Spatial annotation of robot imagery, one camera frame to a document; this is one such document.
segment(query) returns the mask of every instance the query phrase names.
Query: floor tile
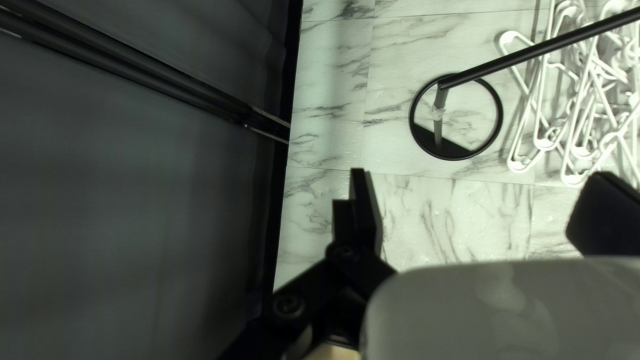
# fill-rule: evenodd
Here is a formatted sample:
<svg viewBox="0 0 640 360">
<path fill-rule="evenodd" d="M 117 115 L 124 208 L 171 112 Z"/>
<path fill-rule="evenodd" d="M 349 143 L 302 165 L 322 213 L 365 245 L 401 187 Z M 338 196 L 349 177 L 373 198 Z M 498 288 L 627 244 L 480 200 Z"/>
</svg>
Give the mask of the floor tile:
<svg viewBox="0 0 640 360">
<path fill-rule="evenodd" d="M 531 245 L 527 258 L 574 258 L 580 253 L 566 239 L 564 229 L 579 189 L 535 186 L 531 213 Z"/>
<path fill-rule="evenodd" d="M 370 19 L 375 0 L 305 0 L 302 21 Z"/>
<path fill-rule="evenodd" d="M 289 166 L 359 165 L 371 29 L 371 19 L 303 23 Z"/>
<path fill-rule="evenodd" d="M 332 200 L 348 197 L 348 171 L 287 168 L 276 289 L 324 257 L 333 238 Z"/>
<path fill-rule="evenodd" d="M 383 217 L 382 258 L 398 270 L 523 259 L 530 185 L 372 174 Z M 332 200 L 346 199 L 349 172 L 287 169 L 276 288 L 324 256 Z"/>
<path fill-rule="evenodd" d="M 584 2 L 586 6 L 598 6 L 604 4 L 606 0 L 584 0 Z M 505 12 L 548 8 L 548 0 L 376 0 L 376 17 Z"/>
<path fill-rule="evenodd" d="M 523 259 L 531 185 L 372 174 L 383 217 L 382 257 L 398 270 Z"/>
<path fill-rule="evenodd" d="M 513 116 L 521 97 L 510 72 L 503 70 L 485 77 L 500 95 L 504 125 L 494 144 L 474 158 L 444 161 L 430 156 L 413 140 L 407 118 L 413 96 L 426 82 L 498 58 L 497 35 L 507 30 L 536 33 L 541 27 L 533 26 L 535 18 L 535 11 L 527 10 L 376 19 L 361 165 L 385 174 L 533 183 L 532 173 L 515 174 L 505 164 Z M 489 113 L 485 121 L 493 124 L 493 108 L 490 111 L 486 108 L 471 111 L 473 109 L 448 108 L 447 111 L 457 114 L 457 122 L 465 117 L 482 120 L 482 114 Z"/>
</svg>

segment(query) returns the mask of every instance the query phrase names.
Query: black metal frame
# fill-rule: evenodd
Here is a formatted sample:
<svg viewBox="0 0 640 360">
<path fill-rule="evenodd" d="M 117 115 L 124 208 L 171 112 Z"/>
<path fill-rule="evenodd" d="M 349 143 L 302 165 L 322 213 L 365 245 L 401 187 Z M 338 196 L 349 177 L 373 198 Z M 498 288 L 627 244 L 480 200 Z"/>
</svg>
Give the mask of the black metal frame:
<svg viewBox="0 0 640 360">
<path fill-rule="evenodd" d="M 349 200 L 333 201 L 333 242 L 325 258 L 278 290 L 260 317 L 219 360 L 280 360 L 311 326 L 321 342 L 358 348 L 367 301 L 395 270 L 379 257 L 381 217 L 369 173 L 351 169 Z"/>
<path fill-rule="evenodd" d="M 288 143 L 288 122 L 36 0 L 0 0 L 0 28 L 257 133 Z"/>
<path fill-rule="evenodd" d="M 302 0 L 289 0 L 280 113 L 276 117 L 36 0 L 0 0 L 3 36 L 14 35 L 44 46 L 276 140 L 268 218 L 260 249 L 262 312 L 265 306 L 271 306 L 278 256 L 302 6 Z"/>
</svg>

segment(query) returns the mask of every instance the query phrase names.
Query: black ring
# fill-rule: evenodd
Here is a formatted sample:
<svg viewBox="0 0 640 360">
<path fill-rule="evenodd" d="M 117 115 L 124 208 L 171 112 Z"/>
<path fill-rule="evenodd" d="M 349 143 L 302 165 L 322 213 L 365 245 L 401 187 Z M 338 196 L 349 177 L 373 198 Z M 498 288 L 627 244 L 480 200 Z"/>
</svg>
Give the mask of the black ring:
<svg viewBox="0 0 640 360">
<path fill-rule="evenodd" d="M 502 129 L 503 110 L 502 110 L 502 102 L 500 101 L 500 97 L 498 96 L 498 93 L 491 87 L 491 85 L 489 85 L 489 83 L 487 83 L 485 80 L 482 80 L 482 79 L 474 80 L 476 83 L 479 83 L 485 89 L 487 89 L 487 91 L 489 91 L 489 94 L 491 94 L 491 97 L 493 97 L 493 101 L 495 103 L 495 111 L 496 111 L 496 114 L 495 114 L 495 125 L 493 127 L 493 131 L 492 131 L 491 135 L 489 136 L 489 138 L 482 145 L 480 145 L 480 147 L 478 147 L 476 150 L 474 150 L 474 151 L 472 151 L 472 152 L 470 152 L 470 153 L 468 153 L 466 155 L 462 155 L 462 156 L 446 156 L 446 155 L 442 155 L 442 154 L 436 154 L 436 153 L 432 152 L 431 150 L 426 149 L 418 141 L 418 138 L 416 137 L 415 131 L 413 130 L 415 126 L 419 126 L 419 125 L 416 125 L 415 121 L 414 121 L 415 109 L 418 106 L 418 102 L 420 101 L 420 99 L 422 98 L 424 93 L 427 92 L 427 90 L 429 90 L 431 87 L 436 85 L 438 83 L 438 81 L 446 78 L 447 76 L 451 76 L 451 75 L 453 75 L 453 74 L 446 74 L 446 75 L 438 76 L 437 78 L 431 80 L 429 83 L 424 85 L 420 89 L 420 91 L 418 91 L 418 93 L 413 98 L 413 101 L 411 103 L 411 108 L 409 108 L 409 128 L 411 129 L 411 135 L 413 136 L 413 139 L 415 140 L 415 142 L 417 142 L 418 145 L 422 148 L 422 150 L 426 151 L 429 155 L 434 156 L 434 157 L 436 157 L 438 159 L 442 159 L 442 160 L 458 161 L 458 160 L 465 160 L 465 159 L 473 158 L 474 156 L 476 156 L 476 155 L 480 154 L 481 152 L 485 151 L 486 148 L 488 148 L 489 145 L 491 145 L 495 141 L 495 139 L 498 137 L 498 134 L 500 133 L 500 129 Z"/>
</svg>

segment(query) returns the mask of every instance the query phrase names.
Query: screw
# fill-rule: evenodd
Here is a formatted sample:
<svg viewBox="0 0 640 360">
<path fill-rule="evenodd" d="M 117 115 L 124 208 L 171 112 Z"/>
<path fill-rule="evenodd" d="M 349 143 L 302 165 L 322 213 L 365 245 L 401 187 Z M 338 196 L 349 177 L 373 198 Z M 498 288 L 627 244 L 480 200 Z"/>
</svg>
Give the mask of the screw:
<svg viewBox="0 0 640 360">
<path fill-rule="evenodd" d="M 305 300 L 295 294 L 281 295 L 273 302 L 273 312 L 287 320 L 299 317 L 304 309 Z"/>
<path fill-rule="evenodd" d="M 357 260 L 360 254 L 356 249 L 349 245 L 340 245 L 333 251 L 337 257 L 345 260 Z"/>
</svg>

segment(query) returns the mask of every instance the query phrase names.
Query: gray fabric panel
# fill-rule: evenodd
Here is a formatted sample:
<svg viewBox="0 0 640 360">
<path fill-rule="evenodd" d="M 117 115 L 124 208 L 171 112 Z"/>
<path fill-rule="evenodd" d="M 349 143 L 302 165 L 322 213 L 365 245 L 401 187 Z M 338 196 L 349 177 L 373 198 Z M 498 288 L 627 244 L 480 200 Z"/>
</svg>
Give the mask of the gray fabric panel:
<svg viewBox="0 0 640 360">
<path fill-rule="evenodd" d="M 276 113 L 284 0 L 41 0 L 252 105 Z M 269 18 L 279 23 L 269 23 Z"/>
<path fill-rule="evenodd" d="M 0 359 L 221 351 L 246 320 L 257 135 L 6 35 L 0 64 Z"/>
</svg>

